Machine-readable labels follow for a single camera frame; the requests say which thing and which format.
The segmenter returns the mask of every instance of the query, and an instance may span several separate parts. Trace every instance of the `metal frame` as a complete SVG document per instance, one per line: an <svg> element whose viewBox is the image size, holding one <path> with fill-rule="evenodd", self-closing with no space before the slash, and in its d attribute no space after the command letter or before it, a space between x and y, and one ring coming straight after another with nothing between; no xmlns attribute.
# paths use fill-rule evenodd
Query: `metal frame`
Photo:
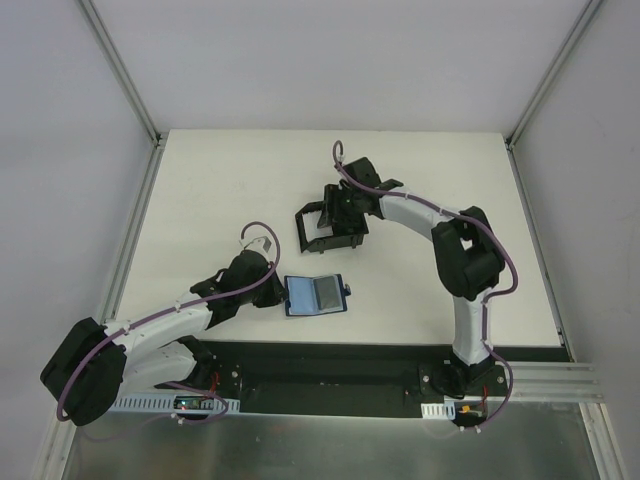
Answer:
<svg viewBox="0 0 640 480"><path fill-rule="evenodd" d="M514 145L518 142L520 137L522 136L524 130L529 125L533 115L538 110L538 107L542 103L542 101L546 98L547 94L551 90L551 87L554 85L555 81L558 79L562 69L567 63L567 60L570 58L571 54L575 50L576 46L587 32L589 26L593 23L593 20L596 18L596 15L600 11L600 8L605 3L606 0L589 0L588 3L584 6L580 15L576 19L575 23L569 30L569 33L565 37L558 53L556 53L555 57L551 61L551 64L545 71L540 83L533 92L531 99L527 103L527 106L524 109L524 112L516 122L516 126L511 133L511 135L507 138L507 146L511 150Z"/></svg>
<svg viewBox="0 0 640 480"><path fill-rule="evenodd" d="M604 480L629 478L624 463L620 460L622 455L613 435L607 406L604 403L581 404L580 411L600 478Z"/></svg>
<svg viewBox="0 0 640 480"><path fill-rule="evenodd" d="M108 318L113 318L117 313L167 137L166 135L160 134L153 122L93 0L75 1L87 20L96 42L101 48L123 94L129 101L138 120L154 145L144 179L136 198L135 206L129 218L126 235L119 250L118 261L112 272L111 281L104 301L98 310L97 318L100 321L105 321ZM556 298L549 282L526 189L520 178L512 150L516 142L521 138L541 102L550 91L568 58L575 50L576 45L584 36L589 25L596 18L604 1L605 0L589 0L587 2L558 53L543 75L542 80L539 82L531 100L519 118L513 133L509 135L506 141L514 178L521 195L527 223L544 277L545 288L547 289L554 318L560 329L562 329L562 324ZM598 470L602 478L626 478L624 467L619 461L621 457L610 428L606 405L602 403L603 395L600 384L591 365L561 362L512 362L512 366L514 368L515 381L513 401L579 403ZM62 477L74 434L75 426L72 425L71 422L61 424L55 420L55 417L53 418L34 470L34 478L57 480Z"/></svg>
<svg viewBox="0 0 640 480"><path fill-rule="evenodd" d="M160 162L162 160L162 154L164 153L166 140L167 135L161 135L158 143L151 152L151 157L149 158L142 183L138 189L133 210L129 216L125 237L118 251L118 261L115 270L112 273L104 300L96 314L98 323L104 323L109 319L115 318L118 312L120 299L122 298L124 286L127 282L127 276L129 275L129 269L133 261L133 254L144 222L144 216L149 206L153 184L160 169Z"/></svg>
<svg viewBox="0 0 640 480"><path fill-rule="evenodd" d="M147 110L147 107L145 107L144 102L140 97L140 93L138 93L138 89L133 83L124 62L122 61L122 57L120 57L118 49L113 43L111 35L109 35L107 27L100 17L100 13L98 13L98 9L94 5L93 0L76 0L76 5L78 5L78 8L87 21L87 25L91 28L96 39L96 43L102 50L109 67L111 67L113 76L118 81L120 88L122 88L122 93L129 101L131 108L133 108L133 111L142 124L142 127L147 132L149 139L155 144L160 140L160 132L153 123L153 119L151 118L151 115L149 115L149 111Z"/></svg>
<svg viewBox="0 0 640 480"><path fill-rule="evenodd" d="M513 178L515 179L516 187L518 189L518 194L520 195L520 201L522 202L522 210L524 211L524 216L525 216L525 219L527 220L527 226L529 227L529 234L531 235L531 240L533 241L533 249L535 250L535 253L536 253L538 266L540 267L542 282L547 292L549 305L551 306L551 314L553 315L553 319L556 322L556 327L558 328L558 335L560 336L560 344L564 345L564 347L567 349L571 359L575 359L574 351L571 347L571 341L568 338L566 329L562 323L562 316L560 315L560 309L558 308L558 300L553 290L553 285L551 284L551 280L549 277L549 269L547 268L547 263L544 259L544 255L542 254L540 236L538 235L537 224L535 221L535 217L533 216L533 209L531 207L531 201L529 200L529 194L522 180L522 176L520 175L520 171L518 170L518 163L516 162L516 158L513 154L513 150L510 149L508 145L507 145L507 155L509 156L511 171L513 172Z"/></svg>

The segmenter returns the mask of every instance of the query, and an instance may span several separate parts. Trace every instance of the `red wire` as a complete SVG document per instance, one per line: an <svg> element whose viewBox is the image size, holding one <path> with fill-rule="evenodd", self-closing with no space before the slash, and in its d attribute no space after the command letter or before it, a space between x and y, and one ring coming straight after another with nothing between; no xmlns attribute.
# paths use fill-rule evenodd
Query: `red wire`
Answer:
<svg viewBox="0 0 640 480"><path fill-rule="evenodd" d="M213 385L211 385L211 389L209 391L211 393L216 393L216 388L218 388L218 382L220 381L220 375L218 375L218 372L214 372L214 374L211 375L211 380L213 380Z"/></svg>

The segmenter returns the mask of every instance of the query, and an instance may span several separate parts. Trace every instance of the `white enclosure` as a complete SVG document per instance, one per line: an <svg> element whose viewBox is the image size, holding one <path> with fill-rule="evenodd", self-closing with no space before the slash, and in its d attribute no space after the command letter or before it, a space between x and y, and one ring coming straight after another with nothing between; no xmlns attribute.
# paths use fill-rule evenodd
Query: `white enclosure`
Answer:
<svg viewBox="0 0 640 480"><path fill-rule="evenodd" d="M2 477L61 478L73 427L52 420L54 402L38 376L75 322L88 316L102 321L118 309L120 316L136 315L156 300L165 302L164 295L179 294L231 258L244 220L275 218L287 250L297 248L288 220L335 181L326 148L337 133L320 130L341 131L350 158L370 156L385 179L398 177L456 207L476 199L489 205L492 225L524 272L518 296L495 302L494 340L559 346L561 323L573 359L598 369L628 478L640 476L640 416L633 408L640 396L638 22L635 0L5 2ZM259 132L223 129L298 132L272 132L274 143L251 140ZM394 158L391 150L402 135L421 140ZM272 148L294 137L306 138L306 145L287 147L287 158L312 145L324 163L316 165L313 157L309 165L296 165L298 176L313 173L304 187L287 191L291 199L285 202L259 185L263 175L286 175L285 157ZM261 150L274 168L248 172ZM207 166L212 170L201 176L189 170ZM432 167L434 178L428 176ZM466 174L456 184L449 174L461 168ZM242 180L233 183L243 174L244 187ZM192 190L172 197L173 180ZM254 193L236 210L211 207L219 235L171 230L163 238L163 223L173 215L180 225L177 207L188 208L207 183L204 204L215 202L215 189L236 195L250 187ZM239 213L251 200L265 215L255 214L260 208ZM167 206L172 201L173 213ZM203 212L192 217L204 220L209 213ZM356 277L355 292L371 276L359 262L387 255L380 249L385 238L397 233L407 251L422 248L422 239L410 232L369 223L369 250L357 249L351 260L328 252L322 263L307 257L303 265L296 251L283 265L306 274L342 273L344 264ZM205 255L207 248L196 244L209 237L216 251L204 264L182 256L194 249ZM374 237L382 243L376 246ZM432 247L423 250L420 262L433 270ZM169 251L179 252L178 261ZM405 253L388 263L415 282L420 269ZM154 255L161 258L156 265ZM435 289L435 272L429 275ZM149 278L153 291L145 288ZM380 296L376 288L391 289L412 311L429 300L431 317L394 332L380 320L390 313L380 312L366 341L394 343L397 335L399 344L449 342L452 325L440 322L449 315L449 296L439 291L423 299L417 290L396 287L383 278L367 299ZM356 293L353 301L358 304ZM518 305L525 311L510 322ZM358 308L366 310L364 304ZM342 318L354 327L343 340L356 341L356 316ZM249 315L211 337L334 341L304 326L284 338L288 325L265 329L258 320ZM589 424L585 412L576 407L572 415ZM553 418L547 421L554 425ZM616 439L599 444L594 435L602 440L611 431L605 425L603 437L589 425L600 475L622 478ZM605 454L598 456L597 445ZM616 468L620 475L603 473Z"/></svg>

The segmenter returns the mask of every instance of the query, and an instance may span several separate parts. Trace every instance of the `cable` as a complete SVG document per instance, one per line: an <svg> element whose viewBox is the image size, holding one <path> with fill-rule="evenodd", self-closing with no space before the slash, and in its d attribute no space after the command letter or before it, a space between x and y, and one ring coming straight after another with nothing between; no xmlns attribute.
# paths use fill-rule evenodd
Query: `cable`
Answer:
<svg viewBox="0 0 640 480"><path fill-rule="evenodd" d="M179 305L177 308L188 308L191 307L193 305L198 305L200 303L205 303L205 302L209 302L211 300L218 300L221 298L227 298L227 297L232 297L234 295L240 295L241 293L245 293L248 292L249 290L253 290L254 288L262 285L264 282L266 282L273 274L275 274L276 272L276 268L278 267L278 264L280 263L280 240L278 240L278 236L276 235L276 232L273 231L273 229L267 225L266 223L263 222L250 222L247 225L244 226L244 228L242 229L242 231L240 232L240 238L244 239L244 234L247 231L247 229L249 229L252 226L260 226L263 227L265 230L267 230L267 232L269 232L269 234L273 237L273 240L276 244L276 259L273 263L270 263L270 269L267 272L267 274L262 277L260 280L257 280L255 282L253 282L251 285L247 285L246 287L242 287L239 288L237 290L232 290L231 292L225 292L225 293L216 293L214 295L210 295L208 297L204 297L204 298L198 298L196 300L191 300L189 302L185 302L181 305ZM145 325L153 320L156 320L160 317L163 317L169 313L173 313L176 311L176 307L169 307L169 308L165 308L164 310L161 310L159 312L153 313L147 317L144 317L140 320L138 320L137 322L134 322L131 324L130 326L130 330L133 330L134 328L138 328L142 325ZM91 359L93 357L96 356L96 354L102 350L106 345L108 345L109 343L111 343L113 340L115 340L116 338L124 335L126 332L124 329L120 329L116 332L114 332L113 334L109 335L108 337L106 337L104 340L102 340L100 343L98 343L95 347L93 347L91 349L91 351L89 351L89 353L87 353L87 355L80 361L80 363L78 364L78 366L76 367L76 369L73 371L73 373L71 374L71 376L69 377L69 380L67 380L66 385L64 386L64 388L62 389L62 393L60 394L60 398L58 399L58 406L56 408L56 417L58 418L59 421L61 422L66 422L69 420L69 416L64 414L64 404L67 401L67 396L69 395L69 392L71 391L71 388L73 387L73 384L76 382L76 380L78 379L78 377L80 376L80 374L82 373L82 371L85 369L85 367L88 365L88 363L91 361Z"/></svg>
<svg viewBox="0 0 640 480"><path fill-rule="evenodd" d="M511 286L509 288L505 288L504 290L498 290L498 291L495 291L495 292L490 292L487 295L485 295L484 298L482 299L482 343L484 345L484 348L489 353L489 355L491 355L496 361L502 363L505 366L505 368L507 369L507 371L509 372L509 386L508 386L508 389L507 389L507 394L505 395L504 400L502 401L500 406L495 410L495 412L493 412L483 422L483 425L486 424L490 420L494 419L496 417L496 415L498 415L503 410L504 406L507 404L507 402L511 398L511 393L513 392L513 369L511 368L511 365L509 365L509 363L504 358L502 358L500 355L495 353L493 351L493 349L491 347L489 347L489 345L487 345L487 340L488 340L487 339L487 337L488 337L487 331L488 331L488 324L489 324L489 309L487 307L487 303L492 298L499 297L499 296L502 296L502 295L508 295L510 293L515 292L516 289L518 288L518 284L519 284L518 271L516 270L516 266L513 263L513 260L511 259L511 257L507 253L507 250L504 248L502 243L500 243L500 241L497 239L497 237L491 231L491 229L489 227L487 227L484 223L482 223L480 220L477 220L477 219L472 218L472 217L468 217L466 215L460 215L459 213L452 212L452 211L446 210L444 208L440 208L435 203L430 202L429 200L425 200L424 198L418 197L417 195L413 195L411 193L389 192L389 191L385 191L385 190L377 190L375 188L367 187L366 185L361 184L360 182L355 180L353 177L351 177L346 172L344 167L342 166L342 160L341 159L344 158L344 144L342 143L341 140L337 140L333 144L332 153L333 153L333 162L334 162L335 169L338 170L338 172L340 172L340 174L344 177L344 179L347 180L347 182L349 182L351 185L359 188L360 190L362 190L364 192L372 193L372 194L378 195L380 197L383 197L385 195L389 195L391 197L402 197L402 198L406 198L406 199L409 199L409 200L413 200L414 202L418 202L418 203L430 208L431 210L439 212L442 215L445 215L445 216L451 217L451 218L455 218L457 220L461 220L461 221L466 222L466 223L470 223L470 224L476 226L477 228L479 228L480 230L482 230L482 232L485 235L487 235L487 237L489 237L489 240L491 240L491 242L498 249L498 251L500 252L500 255L502 255L502 258L504 258L504 261L507 264L507 266L509 267L509 271L511 272L512 283L511 283Z"/></svg>

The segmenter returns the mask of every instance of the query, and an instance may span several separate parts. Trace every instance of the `white table surface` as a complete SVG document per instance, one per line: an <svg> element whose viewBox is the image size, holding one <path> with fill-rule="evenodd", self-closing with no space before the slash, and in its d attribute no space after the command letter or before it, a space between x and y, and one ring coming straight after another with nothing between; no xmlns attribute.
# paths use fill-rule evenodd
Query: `white table surface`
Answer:
<svg viewBox="0 0 640 480"><path fill-rule="evenodd" d="M331 131L172 130L153 188L118 318L173 301L227 267L241 228L261 220L282 243L284 275L341 273L349 310L287 318L284 306L243 306L201 338L243 341L448 344L451 296L438 279L433 247L407 228L367 217L370 233L355 250L300 253L294 215L337 183L330 155L367 156L382 180L458 208L477 205L520 273L518 291L492 301L498 345L557 346L556 326L502 137L498 134ZM262 230L256 228L256 235ZM508 286L505 270L499 287Z"/></svg>

